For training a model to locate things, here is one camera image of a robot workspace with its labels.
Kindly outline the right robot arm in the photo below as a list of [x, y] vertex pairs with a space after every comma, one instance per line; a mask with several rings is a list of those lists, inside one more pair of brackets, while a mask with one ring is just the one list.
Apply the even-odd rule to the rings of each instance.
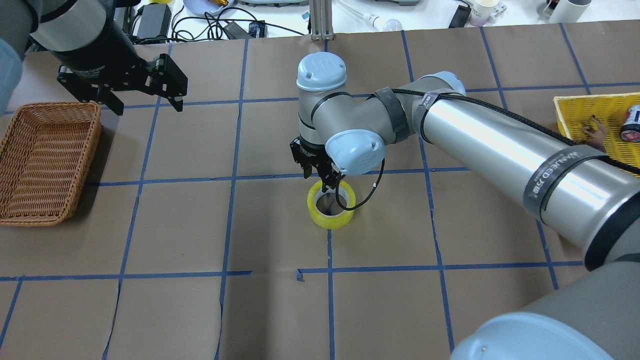
[[297, 68], [304, 177], [325, 189], [382, 164], [386, 146], [416, 134], [490, 182], [583, 251], [588, 274], [484, 323], [453, 360], [639, 358], [639, 170], [503, 108], [466, 96], [450, 71], [356, 102], [336, 54]]

